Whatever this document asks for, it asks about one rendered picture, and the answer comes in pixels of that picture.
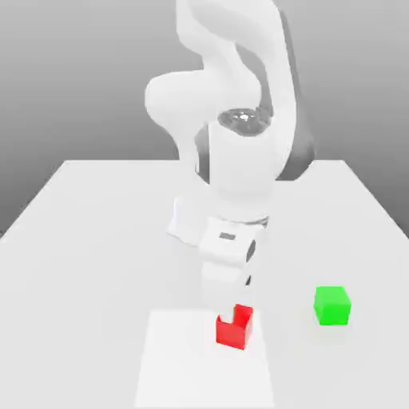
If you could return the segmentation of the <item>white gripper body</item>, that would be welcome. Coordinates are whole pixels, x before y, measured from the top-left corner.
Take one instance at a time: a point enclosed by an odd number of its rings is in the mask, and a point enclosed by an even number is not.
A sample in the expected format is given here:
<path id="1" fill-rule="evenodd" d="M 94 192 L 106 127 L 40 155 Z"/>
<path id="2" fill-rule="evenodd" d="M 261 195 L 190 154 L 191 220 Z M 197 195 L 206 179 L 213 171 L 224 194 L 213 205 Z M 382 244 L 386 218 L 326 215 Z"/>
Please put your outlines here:
<path id="1" fill-rule="evenodd" d="M 238 304 L 244 297 L 252 273 L 247 268 L 205 261 L 201 269 L 201 291 L 206 304 Z"/>

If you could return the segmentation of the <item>small red cube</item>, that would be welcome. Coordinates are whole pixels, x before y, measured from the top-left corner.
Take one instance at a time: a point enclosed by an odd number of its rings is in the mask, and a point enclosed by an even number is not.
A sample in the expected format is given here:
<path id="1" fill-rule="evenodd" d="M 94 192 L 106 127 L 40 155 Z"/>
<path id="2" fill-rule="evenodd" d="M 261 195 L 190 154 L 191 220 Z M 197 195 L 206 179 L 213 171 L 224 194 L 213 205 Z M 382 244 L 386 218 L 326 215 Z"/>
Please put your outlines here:
<path id="1" fill-rule="evenodd" d="M 252 334 L 252 307 L 236 304 L 233 310 L 233 321 L 224 322 L 216 318 L 216 342 L 235 349 L 244 350 Z"/>

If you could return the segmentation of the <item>small green cube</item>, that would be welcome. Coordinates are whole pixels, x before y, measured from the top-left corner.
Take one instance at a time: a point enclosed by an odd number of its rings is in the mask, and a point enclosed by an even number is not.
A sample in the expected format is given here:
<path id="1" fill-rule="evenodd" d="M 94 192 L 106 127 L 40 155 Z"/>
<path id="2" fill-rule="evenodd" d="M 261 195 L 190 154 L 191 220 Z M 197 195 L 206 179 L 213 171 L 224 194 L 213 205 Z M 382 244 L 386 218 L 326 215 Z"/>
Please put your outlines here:
<path id="1" fill-rule="evenodd" d="M 345 326 L 351 312 L 351 300 L 342 286 L 318 286 L 314 311 L 321 326 Z"/>

